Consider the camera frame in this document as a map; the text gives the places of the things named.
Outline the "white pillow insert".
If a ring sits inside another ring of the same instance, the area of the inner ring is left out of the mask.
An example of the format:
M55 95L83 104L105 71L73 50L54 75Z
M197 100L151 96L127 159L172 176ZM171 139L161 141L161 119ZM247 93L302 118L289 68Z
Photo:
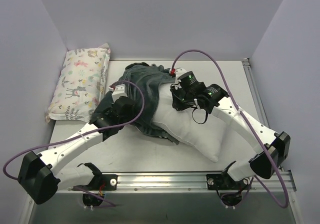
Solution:
M205 111L177 111L172 107L172 102L170 84L160 85L158 108L152 119L153 124L180 143L193 147L210 161L217 163L227 130L226 124L213 116L209 116L206 123L198 124L196 122L203 120Z

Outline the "zebra pillowcase with grey lining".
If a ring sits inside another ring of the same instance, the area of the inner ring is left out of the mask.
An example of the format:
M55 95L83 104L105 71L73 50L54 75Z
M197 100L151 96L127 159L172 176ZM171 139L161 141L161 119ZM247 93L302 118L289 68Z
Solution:
M152 123L159 103L160 85L174 82L169 72L169 69L162 65L149 65L145 62L133 63L125 68L115 85L125 84L127 97L120 97L114 102L112 92L108 91L98 104L98 106L112 107L109 113L112 126L99 131L103 135L103 140L117 134L123 129L123 124L129 122L146 136L165 138L175 144L179 143L165 130Z

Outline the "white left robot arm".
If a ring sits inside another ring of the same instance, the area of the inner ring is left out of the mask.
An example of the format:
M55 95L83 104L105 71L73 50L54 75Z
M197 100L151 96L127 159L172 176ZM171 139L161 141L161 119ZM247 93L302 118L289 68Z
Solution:
M138 114L136 101L120 97L113 104L100 109L81 130L65 144L39 154L30 151L22 160L18 182L35 201L43 204L60 189L83 187L87 190L103 184L102 172L92 163L65 166L89 148L117 134L124 124Z

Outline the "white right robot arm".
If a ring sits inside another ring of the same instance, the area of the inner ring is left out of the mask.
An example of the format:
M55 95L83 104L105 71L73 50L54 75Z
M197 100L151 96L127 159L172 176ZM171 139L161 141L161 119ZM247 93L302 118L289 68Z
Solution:
M264 126L232 102L230 94L217 84L206 86L196 79L192 71L178 68L173 72L175 82L171 84L172 107L178 111L187 108L203 109L237 132L255 151L255 156L245 161L234 161L225 168L222 183L234 188L251 176L270 179L275 168L288 156L290 136L286 132L277 133Z

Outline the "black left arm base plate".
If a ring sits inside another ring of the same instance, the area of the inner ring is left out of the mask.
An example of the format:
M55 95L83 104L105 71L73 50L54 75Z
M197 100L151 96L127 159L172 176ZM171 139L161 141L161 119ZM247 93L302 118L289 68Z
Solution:
M114 191L117 189L117 183L118 175L108 173L100 176L94 176L89 184L74 186L72 190L78 190L81 188L87 191Z

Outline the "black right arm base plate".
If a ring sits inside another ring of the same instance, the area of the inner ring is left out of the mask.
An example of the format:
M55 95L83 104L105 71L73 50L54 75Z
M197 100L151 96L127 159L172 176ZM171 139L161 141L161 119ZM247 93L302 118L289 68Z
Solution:
M248 179L234 181L232 178L221 173L209 173L206 175L206 185L208 190L244 190L249 185Z

